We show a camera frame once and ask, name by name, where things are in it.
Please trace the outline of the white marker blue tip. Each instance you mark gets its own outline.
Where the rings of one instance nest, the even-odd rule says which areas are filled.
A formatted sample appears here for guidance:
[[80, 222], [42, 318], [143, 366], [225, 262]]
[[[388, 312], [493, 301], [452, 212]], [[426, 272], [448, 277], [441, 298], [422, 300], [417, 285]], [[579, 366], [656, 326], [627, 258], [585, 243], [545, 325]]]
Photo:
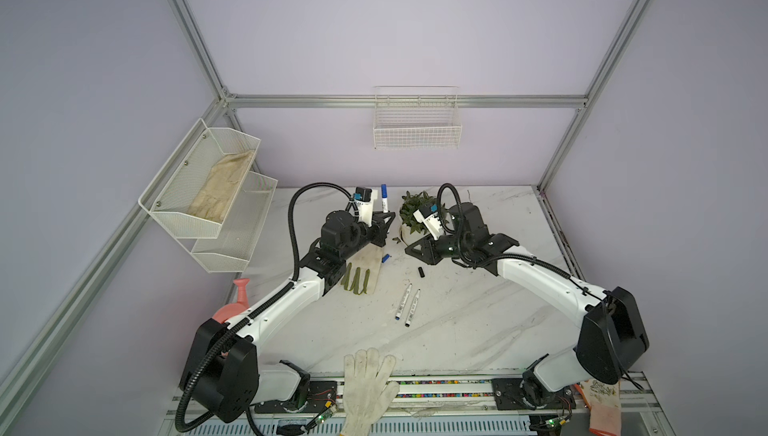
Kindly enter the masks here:
[[406, 289], [404, 290], [404, 293], [403, 293], [402, 297], [400, 298], [400, 301], [399, 301], [399, 304], [398, 304], [398, 307], [397, 307], [397, 310], [396, 310], [396, 313], [395, 313], [395, 320], [400, 320], [401, 319], [403, 311], [404, 311], [405, 306], [406, 306], [406, 303], [407, 303], [407, 301], [409, 299], [409, 296], [411, 294], [412, 287], [413, 287], [413, 283], [409, 283], [406, 286]]
[[387, 185], [381, 184], [380, 190], [381, 190], [380, 195], [381, 195], [382, 211], [384, 213], [387, 213], [389, 212]]

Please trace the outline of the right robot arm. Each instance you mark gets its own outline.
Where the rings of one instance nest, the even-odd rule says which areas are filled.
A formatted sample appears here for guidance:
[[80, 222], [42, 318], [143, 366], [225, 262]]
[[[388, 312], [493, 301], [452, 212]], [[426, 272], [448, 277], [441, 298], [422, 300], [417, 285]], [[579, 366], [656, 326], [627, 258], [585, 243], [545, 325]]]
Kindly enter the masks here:
[[516, 239], [490, 232], [472, 203], [457, 204], [448, 212], [425, 204], [413, 217], [426, 234], [407, 246], [408, 255], [427, 265], [450, 259], [462, 267], [484, 269], [532, 292], [578, 329], [573, 346], [547, 353], [526, 368], [520, 383], [524, 405], [542, 408], [564, 388], [589, 379], [616, 384], [649, 349], [630, 291], [581, 281], [533, 255]]

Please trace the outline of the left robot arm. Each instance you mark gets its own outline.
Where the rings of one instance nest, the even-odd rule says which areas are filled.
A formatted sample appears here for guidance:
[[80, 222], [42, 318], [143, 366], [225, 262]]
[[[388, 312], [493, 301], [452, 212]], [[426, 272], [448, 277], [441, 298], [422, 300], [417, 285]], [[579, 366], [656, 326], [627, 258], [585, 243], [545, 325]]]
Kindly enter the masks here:
[[345, 210], [331, 212], [320, 238], [287, 282], [224, 322], [205, 321], [196, 331], [182, 372], [176, 430], [191, 431], [213, 417], [230, 423], [255, 404], [302, 409], [309, 400], [309, 373], [288, 360], [263, 365], [258, 348], [328, 293], [345, 275], [348, 259], [368, 245], [384, 246], [394, 218], [394, 213], [383, 211], [370, 218]]

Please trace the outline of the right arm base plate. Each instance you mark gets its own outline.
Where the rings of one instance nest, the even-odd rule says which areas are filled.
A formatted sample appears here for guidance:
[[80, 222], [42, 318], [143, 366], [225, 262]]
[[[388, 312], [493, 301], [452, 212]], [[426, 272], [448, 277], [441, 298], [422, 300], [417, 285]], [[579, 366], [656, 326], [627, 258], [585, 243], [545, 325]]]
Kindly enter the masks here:
[[571, 388], [549, 392], [531, 378], [494, 378], [491, 387], [498, 410], [568, 410], [575, 405]]

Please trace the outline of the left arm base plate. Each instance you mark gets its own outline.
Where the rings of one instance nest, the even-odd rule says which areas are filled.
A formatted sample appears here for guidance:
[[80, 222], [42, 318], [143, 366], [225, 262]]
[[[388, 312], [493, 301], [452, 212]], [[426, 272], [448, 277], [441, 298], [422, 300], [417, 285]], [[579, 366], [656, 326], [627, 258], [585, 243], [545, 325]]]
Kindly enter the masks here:
[[256, 414], [315, 414], [337, 399], [339, 383], [332, 380], [310, 380], [300, 384], [295, 393], [285, 401], [271, 400], [254, 403]]

